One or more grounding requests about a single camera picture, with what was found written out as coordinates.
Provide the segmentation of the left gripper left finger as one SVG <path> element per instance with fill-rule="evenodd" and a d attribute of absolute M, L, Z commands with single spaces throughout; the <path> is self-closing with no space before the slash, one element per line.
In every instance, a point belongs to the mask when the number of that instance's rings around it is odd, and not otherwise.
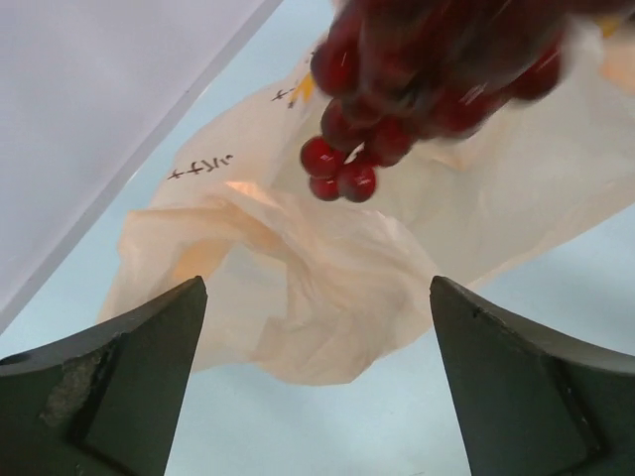
<path fill-rule="evenodd" d="M 1 361 L 4 475 L 162 475 L 207 294 L 190 279 Z"/>

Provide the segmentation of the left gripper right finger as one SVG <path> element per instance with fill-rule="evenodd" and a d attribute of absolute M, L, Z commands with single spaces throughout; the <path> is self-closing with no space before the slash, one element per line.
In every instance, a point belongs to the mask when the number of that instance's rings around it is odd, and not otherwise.
<path fill-rule="evenodd" d="M 447 278 L 433 278 L 430 299 L 471 474 L 633 474 L 633 356 Z"/>

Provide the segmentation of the translucent peach plastic bag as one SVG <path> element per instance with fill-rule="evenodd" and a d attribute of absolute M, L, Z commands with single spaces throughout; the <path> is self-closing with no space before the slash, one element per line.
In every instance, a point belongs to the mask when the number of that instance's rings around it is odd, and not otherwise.
<path fill-rule="evenodd" d="M 571 69 L 471 138 L 417 145 L 367 202 L 311 195 L 298 161 L 326 101 L 301 61 L 199 129 L 129 213 L 101 320 L 203 278 L 193 365 L 353 381 L 432 324 L 436 275 L 475 288 L 634 200 L 634 32 L 571 28 Z"/>

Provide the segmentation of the dark red fake grape bunch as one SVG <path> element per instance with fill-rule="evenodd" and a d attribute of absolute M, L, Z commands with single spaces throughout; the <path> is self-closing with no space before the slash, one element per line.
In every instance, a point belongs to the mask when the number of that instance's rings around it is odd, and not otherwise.
<path fill-rule="evenodd" d="M 300 161 L 317 198 L 352 202 L 419 142 L 463 139 L 561 78 L 557 1 L 351 1 L 311 58 L 328 98 Z"/>

